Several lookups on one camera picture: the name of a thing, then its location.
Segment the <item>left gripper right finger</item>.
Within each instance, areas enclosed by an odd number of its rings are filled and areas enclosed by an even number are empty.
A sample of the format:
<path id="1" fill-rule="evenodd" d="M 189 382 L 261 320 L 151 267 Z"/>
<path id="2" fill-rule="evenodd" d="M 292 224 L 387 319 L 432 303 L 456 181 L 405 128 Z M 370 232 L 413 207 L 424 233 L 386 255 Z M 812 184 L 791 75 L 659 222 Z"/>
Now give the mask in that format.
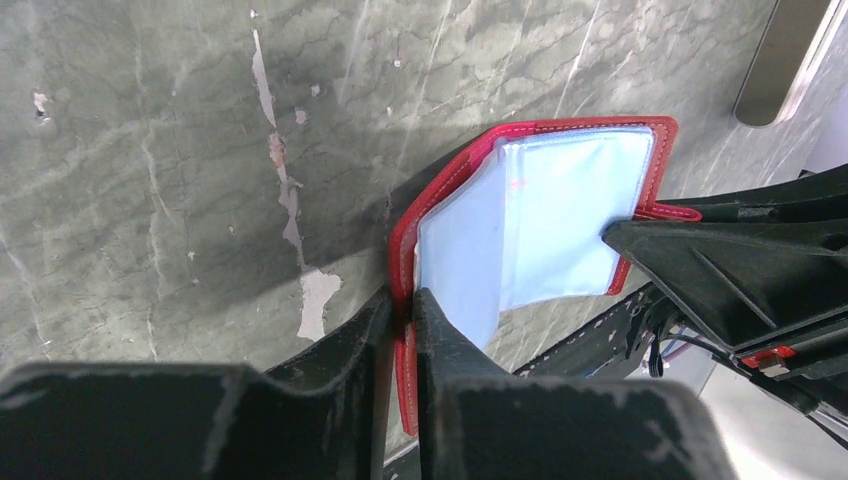
<path id="1" fill-rule="evenodd" d="M 683 385 L 512 375 L 412 301 L 425 479 L 731 479 L 706 406 Z"/>

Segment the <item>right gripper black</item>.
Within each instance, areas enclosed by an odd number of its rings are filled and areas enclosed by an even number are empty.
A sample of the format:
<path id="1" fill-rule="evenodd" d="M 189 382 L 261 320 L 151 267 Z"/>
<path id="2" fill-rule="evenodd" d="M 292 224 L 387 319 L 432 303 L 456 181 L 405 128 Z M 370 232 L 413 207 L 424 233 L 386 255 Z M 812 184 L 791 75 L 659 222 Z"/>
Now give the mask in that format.
<path id="1" fill-rule="evenodd" d="M 747 352 L 847 315 L 847 167 L 664 205 L 704 222 L 619 221 L 603 240 L 711 340 Z M 730 356 L 736 371 L 825 431 L 847 429 L 847 333 Z"/>

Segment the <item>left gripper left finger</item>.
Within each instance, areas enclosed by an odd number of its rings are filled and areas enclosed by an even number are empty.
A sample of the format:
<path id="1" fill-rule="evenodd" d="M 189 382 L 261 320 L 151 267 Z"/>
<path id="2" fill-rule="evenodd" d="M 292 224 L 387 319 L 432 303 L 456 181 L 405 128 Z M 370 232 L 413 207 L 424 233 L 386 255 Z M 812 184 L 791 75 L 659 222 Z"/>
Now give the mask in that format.
<path id="1" fill-rule="evenodd" d="M 392 302 L 267 371 L 248 364 L 30 363 L 1 381 L 5 479 L 375 479 Z"/>

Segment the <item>red leather card holder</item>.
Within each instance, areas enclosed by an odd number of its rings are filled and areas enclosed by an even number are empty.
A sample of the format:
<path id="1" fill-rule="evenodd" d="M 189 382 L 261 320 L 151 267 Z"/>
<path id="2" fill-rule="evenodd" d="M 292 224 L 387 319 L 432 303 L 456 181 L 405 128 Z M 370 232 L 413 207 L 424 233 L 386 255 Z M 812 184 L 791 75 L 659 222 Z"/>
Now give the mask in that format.
<path id="1" fill-rule="evenodd" d="M 657 199 L 678 128 L 669 116 L 501 124 L 473 139 L 412 201 L 388 243 L 405 433 L 419 431 L 414 293 L 428 289 L 478 348 L 503 312 L 620 293 L 630 263 L 604 243 L 609 225 L 701 219 Z"/>

